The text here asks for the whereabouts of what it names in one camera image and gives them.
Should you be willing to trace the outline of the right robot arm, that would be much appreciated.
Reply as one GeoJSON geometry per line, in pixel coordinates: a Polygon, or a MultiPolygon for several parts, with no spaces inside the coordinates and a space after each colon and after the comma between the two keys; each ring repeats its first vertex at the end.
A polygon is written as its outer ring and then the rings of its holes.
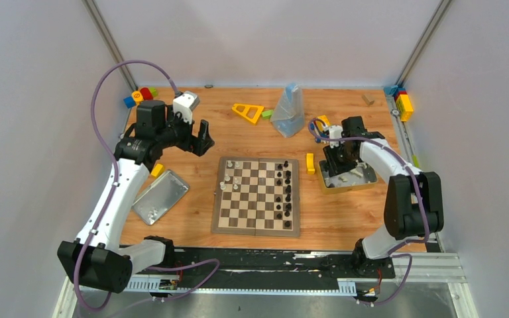
{"type": "Polygon", "coordinates": [[[378,261],[388,260],[409,243],[427,242],[444,225],[441,178],[406,161],[377,131],[368,131],[360,116],[340,125],[314,119],[312,133],[327,143],[323,152],[331,177],[349,172],[359,164],[374,169],[388,188],[384,222],[372,234],[357,241],[351,264],[356,274],[369,276],[378,261]]]}

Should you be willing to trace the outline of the yellow tin with chess pieces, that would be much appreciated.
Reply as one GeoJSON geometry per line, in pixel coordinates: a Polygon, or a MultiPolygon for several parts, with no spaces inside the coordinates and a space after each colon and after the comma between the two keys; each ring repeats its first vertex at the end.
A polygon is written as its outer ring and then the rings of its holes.
{"type": "Polygon", "coordinates": [[[321,192],[324,195],[369,189],[378,182],[378,176],[374,169],[364,162],[359,162],[355,168],[348,172],[331,176],[327,162],[321,160],[318,171],[321,192]]]}

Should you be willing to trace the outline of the wooden chess board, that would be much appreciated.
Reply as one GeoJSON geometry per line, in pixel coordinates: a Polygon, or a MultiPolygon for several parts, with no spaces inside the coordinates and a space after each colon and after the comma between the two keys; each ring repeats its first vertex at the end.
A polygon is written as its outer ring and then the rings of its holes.
{"type": "Polygon", "coordinates": [[[220,157],[211,232],[299,237],[300,207],[297,159],[220,157]]]}

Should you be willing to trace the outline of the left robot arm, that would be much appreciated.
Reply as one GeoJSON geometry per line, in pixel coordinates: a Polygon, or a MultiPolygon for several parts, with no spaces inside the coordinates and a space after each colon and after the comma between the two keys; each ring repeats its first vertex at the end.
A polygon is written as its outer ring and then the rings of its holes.
{"type": "Polygon", "coordinates": [[[58,258],[73,284],[121,293],[132,275],[151,266],[161,274],[175,269],[172,240],[148,236],[122,248],[120,238],[135,197],[164,149],[175,146],[203,156],[215,144],[206,120],[198,135],[193,134],[198,105],[199,97],[187,91],[170,105],[148,100],[137,106],[136,121],[115,147],[110,177],[91,217],[75,240],[58,247],[58,258]]]}

